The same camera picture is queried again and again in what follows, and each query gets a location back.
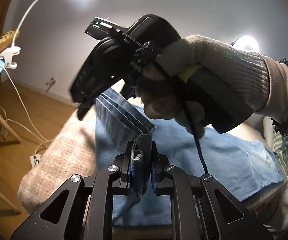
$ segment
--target wooden leg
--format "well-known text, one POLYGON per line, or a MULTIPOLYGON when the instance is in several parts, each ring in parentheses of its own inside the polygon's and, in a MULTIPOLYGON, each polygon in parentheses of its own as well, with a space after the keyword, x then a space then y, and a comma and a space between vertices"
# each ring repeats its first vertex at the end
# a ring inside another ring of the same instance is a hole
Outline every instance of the wooden leg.
POLYGON ((6 123, 6 121, 0 115, 0 125, 4 127, 19 143, 23 142, 23 139, 6 123))
POLYGON ((8 204, 14 212, 16 212, 17 214, 21 214, 21 211, 13 203, 11 203, 1 192, 0 192, 0 199, 4 201, 6 204, 8 204))

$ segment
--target knitted glove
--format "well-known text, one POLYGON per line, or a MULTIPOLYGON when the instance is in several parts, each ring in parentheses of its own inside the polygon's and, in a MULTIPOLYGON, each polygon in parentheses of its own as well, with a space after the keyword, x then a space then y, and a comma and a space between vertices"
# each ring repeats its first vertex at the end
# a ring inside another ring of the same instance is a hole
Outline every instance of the knitted glove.
MULTIPOLYGON (((288 67, 269 57, 192 35, 166 47, 156 61, 171 77, 187 66, 200 64, 223 80, 255 113, 271 116, 278 122, 288 118, 288 67)), ((189 130, 180 101, 163 80, 163 75, 149 64, 136 83, 136 93, 145 104, 146 116, 175 118, 189 130)), ((201 138, 204 109, 197 102, 187 102, 187 105, 201 138)))

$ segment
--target triangular cutout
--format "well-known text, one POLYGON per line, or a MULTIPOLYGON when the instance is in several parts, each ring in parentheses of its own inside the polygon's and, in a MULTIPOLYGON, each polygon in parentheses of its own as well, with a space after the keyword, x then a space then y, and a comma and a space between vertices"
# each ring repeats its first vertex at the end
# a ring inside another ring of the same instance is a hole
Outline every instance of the triangular cutout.
POLYGON ((215 190, 215 196, 220 205, 220 209, 226 223, 230 224, 244 217, 244 214, 230 201, 228 197, 225 196, 221 190, 215 190))
POLYGON ((40 214, 40 218, 49 221, 53 224, 57 224, 63 212, 69 190, 63 190, 54 201, 40 214))

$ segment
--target yellow tape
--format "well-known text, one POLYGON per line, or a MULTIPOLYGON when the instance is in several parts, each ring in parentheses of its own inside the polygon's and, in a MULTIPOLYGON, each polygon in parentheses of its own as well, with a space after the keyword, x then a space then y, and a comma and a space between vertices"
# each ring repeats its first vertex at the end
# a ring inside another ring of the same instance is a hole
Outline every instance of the yellow tape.
POLYGON ((186 69, 184 69, 180 74, 178 74, 177 76, 183 80, 185 83, 187 82, 187 80, 198 70, 200 69, 202 66, 198 65, 198 64, 194 64, 191 66, 188 66, 186 69))

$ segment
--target white wall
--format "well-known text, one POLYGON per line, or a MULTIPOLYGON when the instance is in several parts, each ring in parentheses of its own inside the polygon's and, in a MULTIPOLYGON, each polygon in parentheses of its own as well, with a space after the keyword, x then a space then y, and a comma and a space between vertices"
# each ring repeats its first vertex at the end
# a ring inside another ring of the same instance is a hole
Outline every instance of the white wall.
MULTIPOLYGON (((12 0, 5 29, 17 26, 32 1, 12 0)), ((109 17, 128 26, 146 13, 164 17, 183 37, 198 33, 230 43, 248 34, 262 54, 288 59, 286 0, 41 0, 21 28, 11 75, 40 89, 55 77, 51 92, 70 98, 69 85, 97 43, 84 33, 91 20, 109 17)))

